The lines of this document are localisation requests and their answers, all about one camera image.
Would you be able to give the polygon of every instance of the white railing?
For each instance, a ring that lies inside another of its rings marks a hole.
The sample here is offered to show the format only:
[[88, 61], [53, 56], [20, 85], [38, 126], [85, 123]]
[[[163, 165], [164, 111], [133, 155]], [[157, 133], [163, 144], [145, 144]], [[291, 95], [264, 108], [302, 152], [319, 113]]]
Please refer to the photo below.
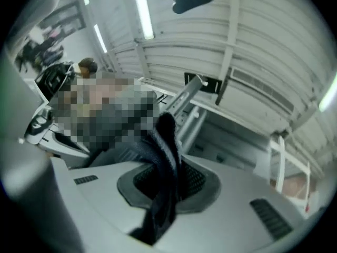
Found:
[[277, 180], [276, 180], [276, 190], [279, 193], [282, 193], [282, 188], [284, 184], [284, 175], [285, 175], [285, 160], [287, 159], [288, 162], [294, 164], [297, 168], [299, 168], [301, 171], [303, 171], [306, 175], [306, 192], [305, 192], [305, 198], [304, 200], [299, 199], [297, 197], [289, 197], [286, 196], [294, 205], [296, 205], [301, 211], [302, 214], [306, 214], [306, 207], [309, 203], [309, 189], [310, 189], [310, 164], [308, 162], [307, 165], [302, 163], [300, 160], [298, 160], [296, 157], [293, 155], [289, 154], [285, 150], [285, 145], [284, 145], [284, 139], [279, 136], [279, 143], [271, 140], [271, 148], [277, 152], [280, 153], [280, 164], [279, 164], [279, 171], [277, 174]]

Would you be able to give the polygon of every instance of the ceiling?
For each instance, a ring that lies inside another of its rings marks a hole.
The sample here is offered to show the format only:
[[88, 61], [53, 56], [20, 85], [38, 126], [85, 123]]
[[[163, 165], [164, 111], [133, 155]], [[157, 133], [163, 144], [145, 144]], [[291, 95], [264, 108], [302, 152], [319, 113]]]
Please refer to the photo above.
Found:
[[135, 0], [90, 1], [117, 74], [171, 93], [183, 87], [184, 72], [231, 74], [219, 106], [215, 96], [196, 98], [260, 134], [293, 132], [286, 149], [313, 172], [334, 161], [337, 102], [324, 113], [317, 103], [334, 76], [337, 47], [310, 0], [214, 0], [182, 15], [172, 0], [148, 0], [153, 40], [143, 38]]

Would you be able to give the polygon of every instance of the black vent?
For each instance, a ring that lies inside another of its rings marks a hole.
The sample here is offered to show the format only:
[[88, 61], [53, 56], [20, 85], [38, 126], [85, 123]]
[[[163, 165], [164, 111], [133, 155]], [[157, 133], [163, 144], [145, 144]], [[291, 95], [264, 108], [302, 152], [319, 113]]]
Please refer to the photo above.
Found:
[[256, 199], [251, 201], [250, 205], [275, 240], [282, 238], [292, 231], [289, 224], [267, 200]]
[[294, 111], [294, 105], [269, 85], [237, 69], [233, 71], [233, 77], [248, 83], [249, 85], [257, 88], [259, 91], [263, 91], [264, 93], [268, 94], [274, 99], [274, 101], [276, 101], [276, 103], [281, 103], [288, 112], [292, 113]]
[[90, 175], [90, 176], [85, 176], [85, 177], [81, 177], [81, 178], [76, 178], [74, 179], [76, 184], [81, 184], [81, 183], [88, 183], [94, 180], [97, 180], [98, 177], [95, 175]]
[[[204, 174], [188, 164], [182, 164], [182, 182], [180, 185], [182, 200], [201, 191], [205, 181]], [[141, 193], [153, 200], [159, 191], [157, 170], [153, 166], [147, 168], [134, 177], [133, 183]]]

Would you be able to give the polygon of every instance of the dark hair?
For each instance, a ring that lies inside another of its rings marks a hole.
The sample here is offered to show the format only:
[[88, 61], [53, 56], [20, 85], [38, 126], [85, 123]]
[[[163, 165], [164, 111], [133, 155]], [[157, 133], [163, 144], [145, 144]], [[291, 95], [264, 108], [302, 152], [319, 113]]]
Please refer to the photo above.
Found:
[[80, 67], [86, 67], [90, 74], [94, 74], [97, 71], [97, 63], [93, 58], [85, 58], [78, 63]]

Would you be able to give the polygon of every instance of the black cloth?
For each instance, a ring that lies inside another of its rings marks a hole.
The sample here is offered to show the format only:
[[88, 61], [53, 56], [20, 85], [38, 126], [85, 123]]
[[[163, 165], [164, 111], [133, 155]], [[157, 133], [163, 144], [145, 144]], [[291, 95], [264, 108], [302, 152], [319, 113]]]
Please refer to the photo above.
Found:
[[181, 199], [181, 152], [174, 116], [168, 112], [161, 114], [155, 129], [135, 143], [132, 149], [142, 157], [141, 161], [154, 164], [160, 176], [159, 192], [146, 212], [143, 225], [130, 233], [132, 237], [153, 245], [175, 220], [175, 205]]
[[49, 37], [41, 44], [37, 44], [33, 49], [33, 52], [35, 53], [35, 55], [37, 55], [38, 53], [45, 53], [49, 48], [53, 46], [54, 41], [54, 38]]

